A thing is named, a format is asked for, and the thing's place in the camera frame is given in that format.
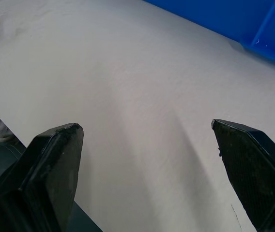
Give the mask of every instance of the white table surface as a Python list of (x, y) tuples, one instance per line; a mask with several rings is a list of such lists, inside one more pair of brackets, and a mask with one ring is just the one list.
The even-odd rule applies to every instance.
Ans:
[(0, 0), (0, 118), (25, 145), (84, 128), (76, 201), (105, 232), (253, 232), (211, 120), (275, 141), (275, 64), (141, 0)]

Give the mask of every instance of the blue bin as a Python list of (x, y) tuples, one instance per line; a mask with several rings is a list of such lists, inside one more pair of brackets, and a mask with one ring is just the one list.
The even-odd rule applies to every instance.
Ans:
[(275, 61), (275, 0), (146, 0)]

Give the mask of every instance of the black plastic part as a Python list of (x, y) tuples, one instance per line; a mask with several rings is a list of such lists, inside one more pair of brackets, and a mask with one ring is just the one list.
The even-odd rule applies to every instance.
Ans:
[(68, 124), (34, 138), (0, 177), (0, 231), (66, 230), (77, 186), (83, 129)]
[(67, 232), (102, 232), (76, 203), (73, 204), (70, 222), (66, 230)]
[(275, 143), (254, 128), (212, 122), (227, 175), (259, 232), (275, 232)]

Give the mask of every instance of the blue plastic container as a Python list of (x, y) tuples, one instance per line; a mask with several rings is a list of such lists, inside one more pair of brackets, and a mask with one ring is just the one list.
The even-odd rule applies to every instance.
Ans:
[(275, 61), (275, 0), (146, 0)]

